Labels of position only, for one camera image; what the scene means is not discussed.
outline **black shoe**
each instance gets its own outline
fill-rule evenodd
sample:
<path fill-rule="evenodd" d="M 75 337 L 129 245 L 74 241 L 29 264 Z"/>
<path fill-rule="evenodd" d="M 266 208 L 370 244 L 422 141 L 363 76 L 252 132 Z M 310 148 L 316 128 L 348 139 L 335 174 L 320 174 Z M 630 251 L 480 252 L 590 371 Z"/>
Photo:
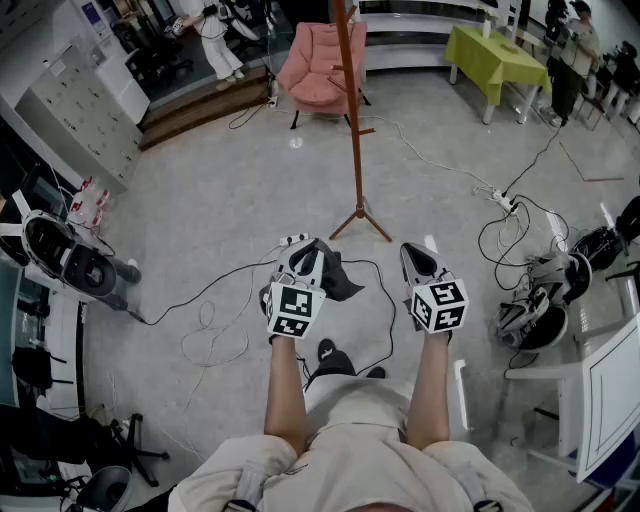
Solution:
<path fill-rule="evenodd" d="M 367 378 L 369 378 L 369 379 L 386 379 L 387 378 L 387 370 L 385 370 L 382 366 L 376 366 L 369 373 L 367 373 Z"/>
<path fill-rule="evenodd" d="M 323 339 L 318 345 L 318 362 L 321 363 L 335 351 L 336 344 L 329 338 Z"/>

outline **green tablecloth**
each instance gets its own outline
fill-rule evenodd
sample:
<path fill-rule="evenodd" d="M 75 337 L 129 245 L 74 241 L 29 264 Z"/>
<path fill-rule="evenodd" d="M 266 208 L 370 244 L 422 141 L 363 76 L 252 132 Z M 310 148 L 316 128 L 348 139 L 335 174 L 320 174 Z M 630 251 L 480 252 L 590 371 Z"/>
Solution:
<path fill-rule="evenodd" d="M 481 29 L 454 26 L 444 56 L 473 80 L 491 105 L 500 104 L 502 82 L 541 85 L 549 94 L 547 68 L 521 48 L 511 53 L 502 43 L 510 41 L 497 32 L 485 39 Z"/>

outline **pink armchair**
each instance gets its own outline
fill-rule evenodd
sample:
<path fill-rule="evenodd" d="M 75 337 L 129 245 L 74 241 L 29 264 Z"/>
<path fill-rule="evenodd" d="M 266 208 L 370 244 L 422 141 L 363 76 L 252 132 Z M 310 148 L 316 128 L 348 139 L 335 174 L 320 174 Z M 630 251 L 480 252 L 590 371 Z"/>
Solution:
<path fill-rule="evenodd" d="M 364 45 L 367 36 L 366 23 L 349 23 L 351 58 L 355 84 L 360 91 Z M 347 123 L 347 93 L 344 90 L 344 72 L 332 67 L 341 65 L 340 43 L 335 24 L 299 23 L 296 37 L 291 45 L 289 56 L 277 80 L 293 98 L 296 116 L 291 125 L 293 130 L 300 111 L 342 114 Z M 362 95 L 366 105 L 370 105 Z"/>

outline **white box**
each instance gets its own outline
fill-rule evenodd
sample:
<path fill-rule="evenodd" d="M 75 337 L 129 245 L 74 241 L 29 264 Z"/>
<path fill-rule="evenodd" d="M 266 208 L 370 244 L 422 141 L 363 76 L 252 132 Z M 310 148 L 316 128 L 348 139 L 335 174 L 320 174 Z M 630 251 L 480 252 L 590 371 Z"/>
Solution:
<path fill-rule="evenodd" d="M 266 307 L 267 331 L 304 339 L 326 295 L 322 290 L 271 283 Z"/>
<path fill-rule="evenodd" d="M 468 307 L 462 279 L 413 287 L 411 314 L 431 334 L 462 327 Z"/>

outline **power strip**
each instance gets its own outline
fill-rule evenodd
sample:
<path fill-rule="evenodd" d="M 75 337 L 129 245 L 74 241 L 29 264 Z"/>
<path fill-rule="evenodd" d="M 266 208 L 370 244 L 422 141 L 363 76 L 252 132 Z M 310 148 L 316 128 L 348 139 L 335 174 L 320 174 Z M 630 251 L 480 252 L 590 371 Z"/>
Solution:
<path fill-rule="evenodd" d="M 504 211 L 507 212 L 509 215 L 515 216 L 518 214 L 518 208 L 516 207 L 514 209 L 513 202 L 510 201 L 508 197 L 505 197 L 504 195 L 502 195 L 502 192 L 500 192 L 499 190 L 494 191 L 492 197 L 498 203 L 500 203 L 500 206 L 502 206 Z"/>
<path fill-rule="evenodd" d="M 302 240 L 309 240 L 309 233 L 300 233 L 299 235 L 289 235 L 280 239 L 280 247 L 289 247 L 290 245 L 297 244 Z"/>

